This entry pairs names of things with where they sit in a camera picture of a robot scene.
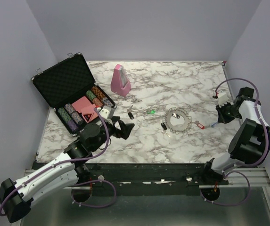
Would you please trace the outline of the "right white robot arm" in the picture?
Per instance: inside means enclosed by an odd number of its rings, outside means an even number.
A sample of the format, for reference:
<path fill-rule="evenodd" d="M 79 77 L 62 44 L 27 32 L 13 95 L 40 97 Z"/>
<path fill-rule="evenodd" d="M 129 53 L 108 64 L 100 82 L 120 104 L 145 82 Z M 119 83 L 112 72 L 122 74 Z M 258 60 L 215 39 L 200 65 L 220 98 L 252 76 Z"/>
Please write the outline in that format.
<path fill-rule="evenodd" d="M 239 90 L 233 103 L 222 102 L 226 95 L 218 94 L 218 123 L 227 124 L 234 119 L 242 119 L 243 123 L 230 142 L 228 152 L 221 157 L 212 158 L 206 162 L 201 172 L 201 180 L 205 184 L 222 181 L 224 175 L 232 169 L 246 165 L 263 163 L 262 156 L 266 144 L 270 150 L 270 126 L 263 120 L 266 129 L 260 122 L 261 103 L 253 98 L 254 89 L 244 87 Z"/>

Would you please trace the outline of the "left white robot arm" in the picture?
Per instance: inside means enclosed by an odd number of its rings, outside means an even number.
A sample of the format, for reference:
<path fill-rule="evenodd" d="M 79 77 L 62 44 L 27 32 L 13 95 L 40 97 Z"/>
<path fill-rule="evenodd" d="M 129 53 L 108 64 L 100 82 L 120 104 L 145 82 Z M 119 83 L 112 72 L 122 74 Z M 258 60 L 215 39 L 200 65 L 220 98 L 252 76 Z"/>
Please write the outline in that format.
<path fill-rule="evenodd" d="M 99 155 L 92 153 L 102 145 L 109 146 L 110 137 L 127 139 L 133 123 L 124 123 L 120 117 L 113 120 L 100 117 L 98 123 L 87 124 L 60 155 L 40 169 L 17 180 L 10 178 L 0 185 L 0 216 L 10 223 L 24 218 L 31 206 L 52 191 L 67 186 L 90 183 L 84 164 Z"/>

